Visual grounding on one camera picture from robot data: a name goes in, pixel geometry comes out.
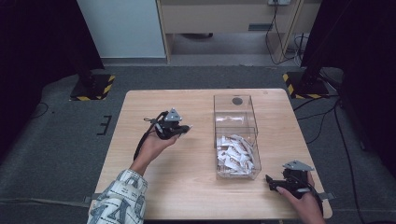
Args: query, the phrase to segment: human hand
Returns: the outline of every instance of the human hand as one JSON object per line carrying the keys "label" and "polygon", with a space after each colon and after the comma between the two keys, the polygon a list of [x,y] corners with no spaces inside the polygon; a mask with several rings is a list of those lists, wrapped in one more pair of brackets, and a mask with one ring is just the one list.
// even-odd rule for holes
{"label": "human hand", "polygon": [[167,147],[172,146],[178,137],[179,135],[175,135],[170,139],[162,140],[160,137],[158,137],[153,128],[140,148],[139,155],[132,163],[130,169],[143,176],[149,164],[154,161]]}
{"label": "human hand", "polygon": [[[307,174],[308,183],[314,187],[314,179],[310,172]],[[318,202],[311,192],[307,192],[301,199],[295,198],[288,190],[276,187],[276,190],[283,195],[296,210],[301,221],[305,224],[323,224],[326,223],[320,212]]]}

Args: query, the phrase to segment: clear plastic box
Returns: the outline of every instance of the clear plastic box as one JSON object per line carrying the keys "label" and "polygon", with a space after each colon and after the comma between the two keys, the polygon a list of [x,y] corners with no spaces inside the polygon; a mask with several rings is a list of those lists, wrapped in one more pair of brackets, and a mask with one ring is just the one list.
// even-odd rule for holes
{"label": "clear plastic box", "polygon": [[262,170],[250,95],[214,96],[217,178],[255,179]]}

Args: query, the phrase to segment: patterned sleeve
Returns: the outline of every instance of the patterned sleeve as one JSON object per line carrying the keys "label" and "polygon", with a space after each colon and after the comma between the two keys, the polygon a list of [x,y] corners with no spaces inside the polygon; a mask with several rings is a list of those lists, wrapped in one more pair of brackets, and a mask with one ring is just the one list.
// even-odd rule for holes
{"label": "patterned sleeve", "polygon": [[87,223],[143,223],[147,187],[148,182],[135,171],[122,171],[97,198]]}

